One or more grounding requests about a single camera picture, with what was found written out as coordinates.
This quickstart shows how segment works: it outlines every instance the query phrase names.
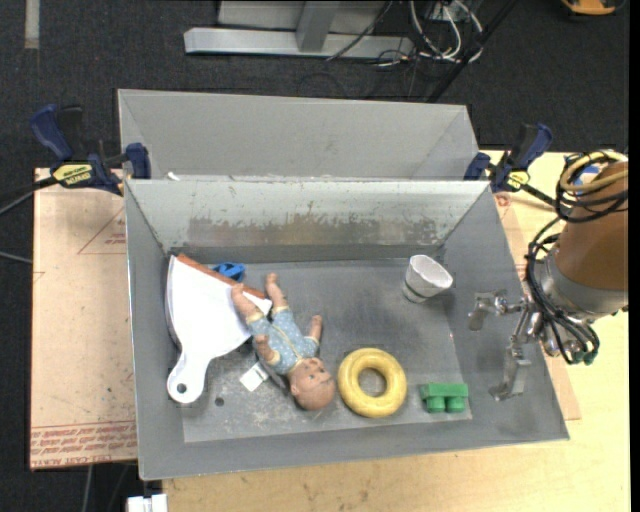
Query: yellow ring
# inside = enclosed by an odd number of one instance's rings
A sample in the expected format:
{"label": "yellow ring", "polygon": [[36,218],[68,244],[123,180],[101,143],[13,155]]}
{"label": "yellow ring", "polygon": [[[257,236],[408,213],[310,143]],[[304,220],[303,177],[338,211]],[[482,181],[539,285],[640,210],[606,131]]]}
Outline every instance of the yellow ring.
{"label": "yellow ring", "polygon": [[[371,368],[382,374],[387,389],[380,396],[362,391],[358,378]],[[338,390],[351,410],[368,418],[383,418],[396,412],[407,396],[407,378],[400,363],[387,352],[377,348],[362,348],[349,354],[338,370]]]}

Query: cardboard sheet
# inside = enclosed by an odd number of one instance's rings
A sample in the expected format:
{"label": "cardboard sheet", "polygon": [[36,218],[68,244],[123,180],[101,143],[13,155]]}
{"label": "cardboard sheet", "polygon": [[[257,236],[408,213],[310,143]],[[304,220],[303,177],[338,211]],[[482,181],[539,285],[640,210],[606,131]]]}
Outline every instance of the cardboard sheet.
{"label": "cardboard sheet", "polygon": [[123,199],[35,195],[32,469],[137,457]]}

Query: green lego block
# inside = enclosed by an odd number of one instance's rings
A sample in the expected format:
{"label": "green lego block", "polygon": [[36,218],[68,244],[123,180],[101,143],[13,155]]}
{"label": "green lego block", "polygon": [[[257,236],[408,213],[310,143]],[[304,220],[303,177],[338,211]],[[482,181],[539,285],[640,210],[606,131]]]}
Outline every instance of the green lego block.
{"label": "green lego block", "polygon": [[467,408],[465,404],[464,398],[461,396],[452,396],[446,399],[447,402],[447,412],[464,412]]}
{"label": "green lego block", "polygon": [[469,396],[469,386],[463,382],[429,382],[428,384],[420,386],[420,398],[422,398],[422,400],[437,396],[444,398],[452,396],[467,398]]}
{"label": "green lego block", "polygon": [[427,404],[427,412],[444,412],[445,399],[442,396],[432,396],[425,400]]}

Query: small white cup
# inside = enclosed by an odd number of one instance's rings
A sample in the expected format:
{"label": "small white cup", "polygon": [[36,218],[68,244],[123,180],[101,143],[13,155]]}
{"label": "small white cup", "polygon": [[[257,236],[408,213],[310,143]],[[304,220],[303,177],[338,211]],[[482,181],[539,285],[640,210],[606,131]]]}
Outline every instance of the small white cup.
{"label": "small white cup", "polygon": [[409,259],[402,293],[411,302],[424,302],[452,284],[453,277],[440,263],[424,254],[416,254]]}

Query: doll head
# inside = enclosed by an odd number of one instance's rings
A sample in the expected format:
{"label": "doll head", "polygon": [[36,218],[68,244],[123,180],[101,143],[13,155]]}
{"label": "doll head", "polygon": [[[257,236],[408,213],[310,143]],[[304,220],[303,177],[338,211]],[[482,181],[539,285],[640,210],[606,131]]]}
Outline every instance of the doll head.
{"label": "doll head", "polygon": [[300,361],[289,374],[291,394],[298,405],[316,411],[329,405],[336,393],[336,383],[317,357]]}

